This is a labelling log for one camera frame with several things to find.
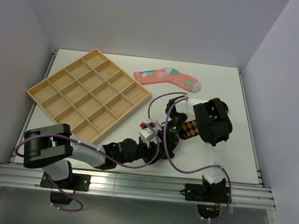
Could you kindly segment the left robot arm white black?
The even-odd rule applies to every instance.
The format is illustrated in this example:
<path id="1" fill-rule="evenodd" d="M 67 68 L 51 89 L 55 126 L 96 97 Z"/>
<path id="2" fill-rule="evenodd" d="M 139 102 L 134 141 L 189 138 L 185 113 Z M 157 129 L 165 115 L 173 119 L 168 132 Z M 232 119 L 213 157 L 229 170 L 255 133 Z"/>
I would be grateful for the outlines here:
<path id="1" fill-rule="evenodd" d="M 24 146 L 22 155 L 18 152 L 20 146 Z M 127 163 L 141 159 L 144 164 L 134 167 L 139 169 L 157 162 L 162 148 L 159 138 L 149 143 L 127 138 L 118 143 L 94 145 L 73 135 L 68 124 L 57 124 L 26 131 L 15 153 L 23 157 L 23 166 L 27 169 L 43 169 L 58 187 L 68 188 L 73 175 L 67 158 L 99 170 L 114 169 L 118 165 L 129 168 Z"/>

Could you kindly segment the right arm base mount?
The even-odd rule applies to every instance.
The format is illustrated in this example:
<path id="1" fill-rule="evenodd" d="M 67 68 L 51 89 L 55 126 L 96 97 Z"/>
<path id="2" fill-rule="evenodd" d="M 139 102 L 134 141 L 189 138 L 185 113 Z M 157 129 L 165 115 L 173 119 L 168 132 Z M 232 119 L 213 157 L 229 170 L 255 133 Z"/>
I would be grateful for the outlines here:
<path id="1" fill-rule="evenodd" d="M 225 178 L 213 184 L 204 177 L 202 181 L 202 184 L 185 184 L 180 194 L 185 201 L 207 203 L 197 205 L 197 211 L 202 219 L 212 221 L 220 217 L 222 205 L 225 205 L 225 210 L 229 209 L 232 200 L 231 191 L 226 185 Z"/>

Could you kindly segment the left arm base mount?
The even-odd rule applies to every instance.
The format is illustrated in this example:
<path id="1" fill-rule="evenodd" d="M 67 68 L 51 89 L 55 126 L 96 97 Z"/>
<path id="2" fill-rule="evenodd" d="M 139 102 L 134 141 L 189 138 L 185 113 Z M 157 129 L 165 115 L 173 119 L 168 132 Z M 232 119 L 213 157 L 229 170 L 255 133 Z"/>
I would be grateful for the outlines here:
<path id="1" fill-rule="evenodd" d="M 62 190 L 71 190 L 72 195 L 76 193 L 76 191 L 88 191 L 90 186 L 90 178 L 91 175 L 87 174 L 72 174 L 67 179 L 63 181 L 54 181 L 54 183 Z M 41 188 L 47 189 L 55 189 L 55 186 L 50 181 L 49 175 L 44 172 L 41 183 Z M 54 204 L 59 204 L 61 206 L 66 206 L 71 203 L 71 197 L 63 195 L 60 191 L 50 192 L 50 201 Z"/>

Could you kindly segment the brown orange argyle sock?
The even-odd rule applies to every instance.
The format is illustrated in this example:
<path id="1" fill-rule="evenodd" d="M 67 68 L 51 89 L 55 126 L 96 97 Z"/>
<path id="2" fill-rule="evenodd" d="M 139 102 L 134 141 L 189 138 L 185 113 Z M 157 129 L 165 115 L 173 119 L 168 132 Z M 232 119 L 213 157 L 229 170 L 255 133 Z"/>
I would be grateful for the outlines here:
<path id="1" fill-rule="evenodd" d="M 217 143 L 227 141 L 232 132 L 232 124 L 228 116 L 227 104 L 220 99 L 211 99 L 199 104 L 200 113 L 195 120 L 184 123 L 179 132 L 179 138 L 186 140 L 195 136 L 215 146 Z"/>

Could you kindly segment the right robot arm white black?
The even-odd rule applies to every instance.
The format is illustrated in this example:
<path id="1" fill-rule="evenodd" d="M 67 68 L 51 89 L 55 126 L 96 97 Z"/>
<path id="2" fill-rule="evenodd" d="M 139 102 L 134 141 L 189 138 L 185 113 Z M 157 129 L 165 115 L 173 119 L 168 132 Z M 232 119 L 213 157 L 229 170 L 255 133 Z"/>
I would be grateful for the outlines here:
<path id="1" fill-rule="evenodd" d="M 180 130 L 191 116 L 196 121 L 198 136 L 208 148 L 208 165 L 192 171 L 182 171 L 173 165 L 182 174 L 203 172 L 201 195 L 207 201 L 215 200 L 220 194 L 218 185 L 225 185 L 224 159 L 226 142 L 232 133 L 232 122 L 228 116 L 226 104 L 219 98 L 211 100 L 191 99 L 187 95 L 172 98 L 166 106 L 166 119 L 162 133 L 164 153 L 173 164 L 173 153 L 168 144 L 180 136 Z"/>

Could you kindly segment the navy ankle sock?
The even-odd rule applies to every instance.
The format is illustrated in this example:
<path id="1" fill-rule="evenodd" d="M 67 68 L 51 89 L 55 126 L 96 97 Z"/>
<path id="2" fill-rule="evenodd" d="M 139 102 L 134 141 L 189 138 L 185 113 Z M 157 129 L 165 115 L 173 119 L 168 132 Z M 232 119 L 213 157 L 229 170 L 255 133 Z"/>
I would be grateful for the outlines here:
<path id="1" fill-rule="evenodd" d="M 175 156 L 174 149 L 177 147 L 178 143 L 179 143 L 178 141 L 173 141 L 170 139 L 166 142 L 167 152 L 170 158 L 174 158 Z"/>

